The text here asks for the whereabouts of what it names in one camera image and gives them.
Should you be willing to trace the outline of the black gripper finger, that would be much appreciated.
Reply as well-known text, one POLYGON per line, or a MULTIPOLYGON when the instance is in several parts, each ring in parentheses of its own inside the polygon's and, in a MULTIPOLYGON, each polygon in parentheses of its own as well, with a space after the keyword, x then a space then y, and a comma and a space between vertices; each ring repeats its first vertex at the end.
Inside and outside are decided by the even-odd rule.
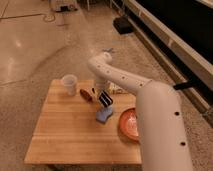
POLYGON ((105 97, 105 102, 107 103, 107 106, 110 106, 113 104, 113 100, 108 94, 105 94, 104 97, 105 97))
POLYGON ((99 101, 101 102, 101 104, 104 106, 104 107, 107 107, 108 106, 108 103, 105 99, 105 95, 103 93, 100 94, 99 96, 99 101))

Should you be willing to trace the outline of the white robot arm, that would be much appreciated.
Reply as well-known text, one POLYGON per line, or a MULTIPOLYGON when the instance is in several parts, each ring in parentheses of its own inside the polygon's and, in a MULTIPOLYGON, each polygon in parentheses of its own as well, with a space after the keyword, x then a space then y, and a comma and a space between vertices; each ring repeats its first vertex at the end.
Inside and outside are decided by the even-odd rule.
POLYGON ((108 81, 136 97, 137 130, 143 171, 193 171, 181 100, 166 83, 111 66, 107 52, 88 60, 98 93, 108 81))

